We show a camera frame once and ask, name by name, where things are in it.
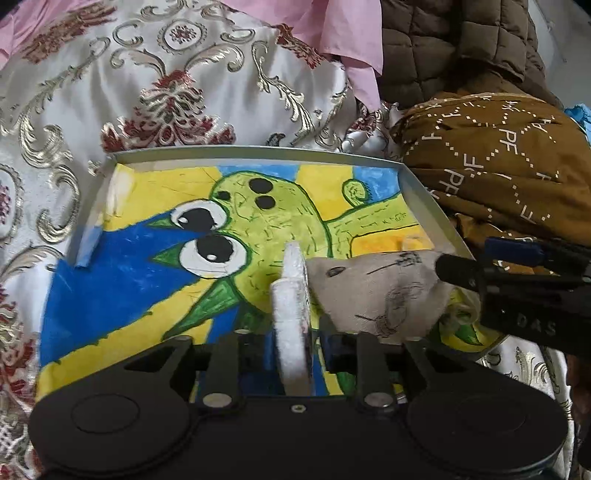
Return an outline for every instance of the brown patterned fabric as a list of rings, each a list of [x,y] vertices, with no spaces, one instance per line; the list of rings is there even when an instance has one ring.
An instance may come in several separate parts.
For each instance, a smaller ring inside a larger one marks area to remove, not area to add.
[[[492,69],[520,92],[561,108],[545,83],[527,0],[381,3],[384,71],[378,86],[384,100],[408,108]]]
[[[578,125],[527,95],[443,96],[406,111],[392,134],[463,236],[591,246],[591,148]]]

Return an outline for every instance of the painting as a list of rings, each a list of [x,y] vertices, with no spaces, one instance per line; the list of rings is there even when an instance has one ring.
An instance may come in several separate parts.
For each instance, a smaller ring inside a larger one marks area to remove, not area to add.
[[[432,248],[396,170],[317,164],[138,172],[118,166],[116,205],[86,268],[60,262],[41,332],[39,395],[174,335],[215,342],[271,326],[286,242],[307,257]],[[320,315],[311,306],[312,326]],[[317,365],[321,394],[340,393]]]

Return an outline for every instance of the red floral pattern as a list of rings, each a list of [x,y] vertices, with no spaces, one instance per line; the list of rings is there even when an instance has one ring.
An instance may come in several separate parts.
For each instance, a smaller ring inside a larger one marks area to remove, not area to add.
[[[0,223],[3,225],[6,225],[6,220],[8,215],[10,215],[11,202],[9,188],[0,183]]]
[[[170,36],[176,43],[183,44],[186,41],[197,38],[197,32],[187,25],[177,25],[170,31]]]
[[[202,115],[203,91],[188,72],[175,70],[154,82],[139,97],[134,118],[119,118],[119,129],[105,124],[101,133],[106,152],[173,145],[230,145],[234,127],[220,125],[216,115]]]
[[[362,115],[353,125],[349,127],[347,133],[350,132],[367,132],[370,136],[373,135],[374,130],[378,127],[378,119],[375,112],[367,113],[362,111]]]
[[[25,337],[17,304],[0,284],[0,480],[34,479],[41,473],[26,428],[36,376],[36,339]]]
[[[115,7],[107,7],[102,1],[73,10],[59,23],[33,38],[23,49],[23,57],[37,64],[58,52],[69,41],[84,35],[89,27],[113,21],[108,17],[115,11]]]
[[[292,35],[293,27],[285,24],[276,25],[279,29],[279,36],[277,37],[277,45],[280,45],[287,50],[295,53],[299,59],[304,59],[311,69],[315,69],[320,63],[325,61],[325,58],[320,55],[318,50],[310,47],[307,43],[298,40]]]

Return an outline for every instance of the black pupil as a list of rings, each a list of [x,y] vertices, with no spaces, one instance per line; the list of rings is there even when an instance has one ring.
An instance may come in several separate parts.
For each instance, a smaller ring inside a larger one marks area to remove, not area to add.
[[[230,193],[226,192],[225,190],[222,190],[222,191],[216,193],[216,198],[218,200],[228,201],[230,199]]]
[[[269,193],[273,189],[273,184],[267,179],[252,179],[248,186],[254,193]]]
[[[187,210],[178,218],[178,224],[184,230],[200,233],[211,232],[216,226],[211,212],[206,208]]]
[[[234,248],[223,235],[206,235],[195,240],[197,253],[212,263],[225,263],[230,260]]]
[[[261,210],[268,210],[275,206],[275,199],[273,197],[269,197],[268,195],[263,195],[261,197],[257,197],[255,203],[256,206],[258,206]]]

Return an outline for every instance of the green outline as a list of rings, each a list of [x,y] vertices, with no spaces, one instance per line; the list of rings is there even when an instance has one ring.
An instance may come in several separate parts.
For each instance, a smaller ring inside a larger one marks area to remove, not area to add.
[[[201,298],[191,306],[186,315],[163,333],[162,340],[180,335],[191,328],[202,325],[206,320],[239,305],[241,300],[243,301],[243,298],[242,296],[236,295],[236,287],[233,285],[231,278],[226,277],[217,279]],[[196,310],[200,306],[206,307],[204,308],[205,313],[196,316]]]
[[[333,219],[331,219],[331,220],[326,220],[326,222],[336,222],[336,221],[338,221],[338,220],[341,220],[342,218],[344,218],[345,216],[347,216],[347,215],[348,215],[348,214],[350,214],[351,212],[355,212],[355,211],[357,211],[357,210],[361,210],[362,208],[365,208],[365,207],[367,207],[367,206],[374,206],[374,205],[379,205],[380,203],[389,202],[390,200],[394,200],[394,199],[398,198],[400,195],[402,195],[402,192],[398,192],[396,195],[394,195],[394,196],[392,196],[392,197],[388,197],[388,198],[382,199],[382,200],[380,200],[379,202],[374,202],[374,203],[364,203],[363,205],[359,205],[359,206],[357,206],[357,207],[353,207],[353,208],[351,208],[351,209],[347,210],[346,212],[342,213],[341,215],[339,215],[339,216],[338,216],[338,217],[336,217],[336,218],[333,218]]]
[[[412,226],[417,226],[417,225],[419,225],[418,222],[417,223],[412,223],[412,224],[406,225],[406,226],[399,226],[397,228],[388,228],[386,230],[378,230],[376,232],[364,233],[363,235],[354,236],[353,237],[353,240],[355,240],[356,238],[363,238],[364,236],[368,236],[368,235],[375,235],[376,233],[393,232],[393,231],[396,231],[396,230],[402,230],[404,228],[410,228]]]
[[[150,258],[150,261],[155,262],[155,263],[160,264],[160,265],[166,265],[167,267],[182,268],[182,269],[186,270],[186,268],[184,268],[181,265],[181,261],[180,261],[181,250],[189,242],[194,242],[194,241],[195,240],[189,240],[189,241],[187,241],[185,243],[176,244],[176,245],[173,245],[171,247],[168,247],[166,250],[162,250],[161,252],[158,252],[156,255],[154,255],[153,257],[151,257]],[[168,257],[173,257],[174,261],[167,261],[167,260],[165,260]]]
[[[473,325],[460,325],[454,332],[454,335],[468,345],[484,346],[478,338],[478,334]]]
[[[349,198],[349,196],[348,196],[348,195],[345,193],[345,187],[346,187],[346,186],[347,186],[349,183],[353,183],[353,182],[354,182],[354,183],[361,184],[361,186],[363,187],[363,190],[365,191],[365,198],[364,198],[364,199],[359,199],[359,201],[361,202],[361,204],[359,204],[359,205],[355,205],[355,204],[354,204],[354,203],[351,201],[351,199]],[[343,195],[343,198],[344,198],[344,199],[347,201],[347,203],[348,203],[349,205],[351,205],[353,208],[357,208],[357,207],[362,207],[362,206],[365,206],[365,205],[367,205],[367,204],[368,204],[368,202],[371,200],[371,192],[369,191],[369,188],[368,188],[368,186],[367,186],[367,185],[366,185],[364,182],[362,182],[361,180],[357,180],[357,179],[348,179],[348,180],[345,180],[345,181],[343,182],[343,184],[341,185],[340,192],[341,192],[341,194]]]
[[[336,374],[339,388],[346,397],[353,397],[357,392],[357,376],[348,372],[338,372]]]
[[[239,238],[237,238],[237,237],[236,237],[236,235],[232,235],[231,233],[227,233],[227,232],[222,232],[222,233],[223,233],[223,235],[224,235],[224,236],[227,236],[227,237],[233,238],[233,239],[234,239],[234,240],[236,240],[236,241],[237,241],[239,244],[241,244],[241,245],[242,245],[242,247],[243,247],[243,248],[244,248],[244,250],[246,251],[246,261],[245,261],[244,265],[243,265],[243,266],[241,266],[241,267],[240,267],[240,269],[236,270],[234,273],[231,273],[231,274],[227,275],[226,277],[219,277],[219,278],[216,278],[216,280],[219,280],[220,278],[231,278],[231,277],[233,277],[234,275],[237,275],[237,274],[239,274],[239,273],[240,273],[242,270],[244,270],[244,269],[246,268],[246,266],[247,266],[247,265],[249,265],[249,264],[250,264],[250,262],[252,261],[252,251],[251,251],[250,247],[246,246],[246,245],[244,244],[244,242],[242,242],[242,241],[241,241]],[[184,270],[188,271],[189,273],[192,273],[193,275],[195,275],[195,276],[196,276],[197,278],[199,278],[199,279],[201,279],[201,278],[204,278],[204,277],[200,277],[199,275],[197,275],[197,274],[194,274],[193,272],[189,271],[189,270],[188,270],[188,269],[186,269],[186,268],[185,268],[183,265],[181,265],[181,262],[180,262],[180,253],[181,253],[181,250],[183,249],[183,247],[184,247],[185,245],[187,245],[188,243],[191,243],[191,242],[194,242],[195,240],[198,240],[199,238],[202,238],[202,237],[195,237],[195,238],[193,238],[193,239],[191,239],[191,240],[187,240],[186,242],[183,242],[183,243],[180,243],[180,244],[173,245],[172,247],[169,247],[169,248],[167,248],[166,250],[162,250],[161,252],[157,253],[156,255],[154,255],[154,256],[153,256],[152,258],[150,258],[149,260],[150,260],[150,261],[153,261],[153,262],[156,262],[156,263],[159,263],[159,264],[161,264],[161,265],[166,265],[166,266],[168,266],[168,267],[182,268],[182,269],[184,269]],[[170,255],[172,252],[175,252],[175,251],[176,251],[176,260],[177,260],[176,262],[167,262],[167,261],[164,261],[164,260],[159,260],[159,259],[158,259],[158,257],[159,257],[160,255],[163,255],[163,254]]]
[[[239,293],[238,295],[242,300],[239,303],[238,312],[236,313],[236,318],[234,319],[234,330],[246,329],[252,333],[268,332],[272,328],[271,314],[265,313],[262,310],[256,308],[250,302],[243,299]],[[252,317],[252,323],[248,323],[246,325],[245,319],[248,318],[247,316]]]
[[[154,220],[153,222],[146,223],[146,226],[152,228],[176,228],[181,229],[178,225],[174,224],[173,221],[170,219],[170,214],[167,217],[159,218],[158,220]]]
[[[214,189],[217,187],[217,185],[222,181],[222,180],[226,180],[234,175],[238,175],[241,173],[252,173],[254,175],[262,175],[264,177],[270,178],[270,179],[274,179],[274,180],[281,180],[284,181],[286,183],[291,183],[292,185],[295,185],[295,187],[297,187],[298,189],[300,189],[304,195],[306,196],[306,198],[310,201],[310,204],[312,205],[312,208],[314,209],[314,212],[316,213],[316,215],[318,216],[318,218],[320,219],[320,223],[322,223],[322,227],[324,228],[324,232],[326,233],[326,238],[328,239],[328,252],[327,252],[327,257],[328,258],[332,258],[333,254],[332,254],[332,235],[330,234],[327,222],[331,222],[332,220],[323,220],[322,219],[322,215],[320,215],[320,212],[318,211],[318,208],[316,208],[316,204],[312,201],[312,199],[310,198],[310,195],[308,195],[308,192],[305,191],[301,185],[297,184],[294,181],[291,180],[286,180],[286,179],[282,179],[281,177],[275,177],[273,175],[267,175],[265,173],[261,173],[259,171],[252,171],[252,170],[240,170],[240,171],[235,171],[230,173],[230,175],[227,175],[225,177],[222,177],[221,179],[219,179],[216,183],[213,184],[212,186],[212,190],[209,193],[209,195],[211,196]]]

